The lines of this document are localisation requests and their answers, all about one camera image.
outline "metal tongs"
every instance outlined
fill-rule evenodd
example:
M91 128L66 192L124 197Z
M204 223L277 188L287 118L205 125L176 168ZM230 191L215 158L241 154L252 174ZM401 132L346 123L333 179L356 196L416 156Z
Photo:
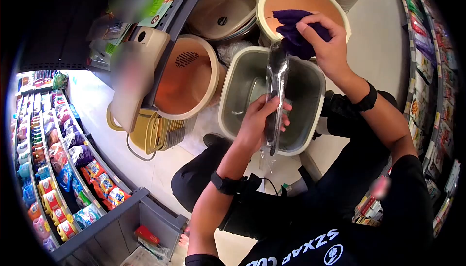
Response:
M275 112L266 119L265 137L267 146L270 146L270 155L275 154L280 138L282 125L283 102L285 101L285 88L288 80L289 59L280 41L270 47L267 64L267 86L269 97L267 101L277 96L280 104Z

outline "white floor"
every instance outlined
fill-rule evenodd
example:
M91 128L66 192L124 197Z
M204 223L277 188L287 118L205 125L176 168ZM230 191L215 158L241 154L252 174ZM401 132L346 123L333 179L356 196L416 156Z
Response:
M400 0L359 0L349 11L348 19L352 29L348 42L350 67L378 90L393 94L399 104L404 106L409 44L407 35L401 28L405 15ZM103 157L111 160L136 186L148 188L161 203L190 218L191 214L172 195L170 182L180 167L202 151L201 138L204 133L221 132L216 116L218 108L209 108L198 116L194 132L181 144L184 148L175 146L165 152L157 152L153 160L143 162L126 148L126 133L113 131L107 125L106 109L112 99L113 90L89 71L70 71L69 75L70 100ZM327 90L329 89L336 93L341 92L327 79ZM347 142L344 138L323 135L312 141L306 152L314 159L319 170L325 173ZM137 147L132 148L140 155L145 155ZM274 164L272 173L259 170L259 156L255 155L248 166L247 174L253 172L258 176L266 176L275 186L280 186L299 179L296 170L299 167L299 158L282 157ZM273 192L268 182L266 192ZM255 243L253 239L220 231L216 233L216 242L220 258L226 265L237 265ZM183 251L179 249L178 252L183 255Z

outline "purple towel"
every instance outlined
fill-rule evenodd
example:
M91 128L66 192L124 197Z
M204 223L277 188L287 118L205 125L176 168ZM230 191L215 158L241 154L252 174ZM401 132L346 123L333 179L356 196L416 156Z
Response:
M305 60L315 57L316 52L314 51L314 47L312 47L312 45L304 39L296 29L296 23L309 15L312 15L312 13L303 10L274 11L274 18L277 18L278 22L284 24L276 29L277 32L285 37L282 39L283 47L288 54ZM310 23L308 25L309 27L312 27L326 42L329 42L332 39L329 31L319 22Z

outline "black t-shirt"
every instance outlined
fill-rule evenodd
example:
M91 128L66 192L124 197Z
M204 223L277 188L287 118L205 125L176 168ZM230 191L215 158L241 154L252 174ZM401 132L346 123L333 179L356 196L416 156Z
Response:
M241 266L404 265L423 255L433 240L433 211L419 159L400 158L391 171L379 227L310 218L253 246ZM215 256L186 257L186 266L222 266Z

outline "finger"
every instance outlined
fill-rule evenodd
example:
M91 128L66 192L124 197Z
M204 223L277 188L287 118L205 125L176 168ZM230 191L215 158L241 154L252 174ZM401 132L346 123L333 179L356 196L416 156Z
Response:
M286 126L290 125L290 120L286 114L282 114L282 124Z
M255 100L253 103L249 104L248 110L249 109L252 109L253 111L260 110L264 106L265 102L267 101L267 95L268 95L267 93L263 94L259 98L257 98L257 100Z
M304 37L314 48L319 49L320 47L327 44L313 28L309 27L302 21L296 24L296 29L299 31L302 37Z
M291 106L291 104L287 102L283 102L283 109L290 111L291 109L293 109L293 106Z
M338 25L332 19L328 18L322 13L306 16L302 18L300 22L306 24L319 22L323 27L329 30L330 36L346 36L346 30L342 26Z
M276 111L278 108L278 105L280 104L280 98L278 96L273 97L271 100L269 100L267 103L264 104L264 107L259 110L260 116L263 118L269 116L273 111Z

